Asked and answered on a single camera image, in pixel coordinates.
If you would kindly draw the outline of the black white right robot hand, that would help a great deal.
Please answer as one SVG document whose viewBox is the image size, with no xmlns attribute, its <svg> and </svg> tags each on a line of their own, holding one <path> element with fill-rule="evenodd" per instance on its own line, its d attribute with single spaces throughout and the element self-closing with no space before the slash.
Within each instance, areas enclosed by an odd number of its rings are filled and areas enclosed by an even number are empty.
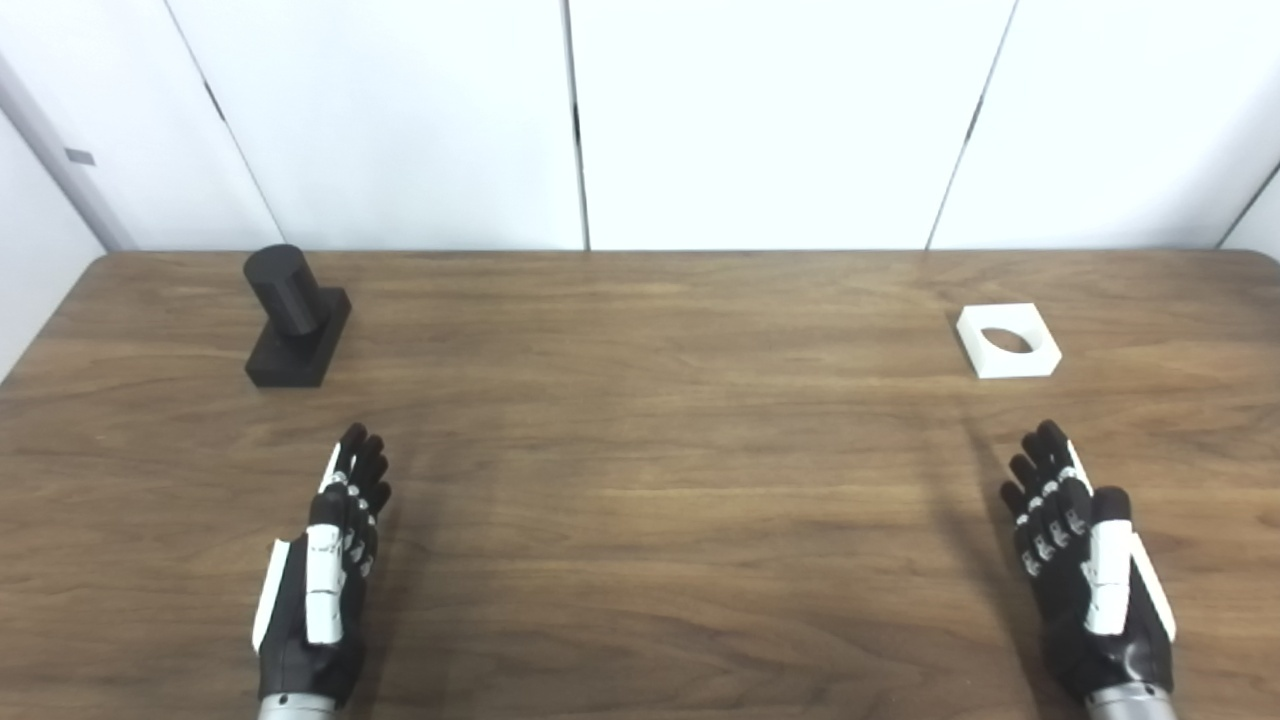
<svg viewBox="0 0 1280 720">
<path fill-rule="evenodd" d="M 1023 436 L 1009 469 L 1000 498 L 1050 674 L 1088 708 L 1124 696 L 1169 700 L 1178 625 L 1129 493 L 1093 483 L 1051 419 Z"/>
</svg>

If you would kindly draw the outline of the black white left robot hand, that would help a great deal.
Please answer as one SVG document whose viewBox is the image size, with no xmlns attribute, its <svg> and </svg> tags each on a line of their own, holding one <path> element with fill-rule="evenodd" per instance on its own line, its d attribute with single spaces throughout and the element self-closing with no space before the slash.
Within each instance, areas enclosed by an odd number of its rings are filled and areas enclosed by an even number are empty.
<svg viewBox="0 0 1280 720">
<path fill-rule="evenodd" d="M 303 532 L 271 547 L 252 647 L 259 717 L 334 719 L 366 659 L 362 632 L 378 523 L 390 498 L 384 441 L 362 423 L 335 442 Z"/>
</svg>

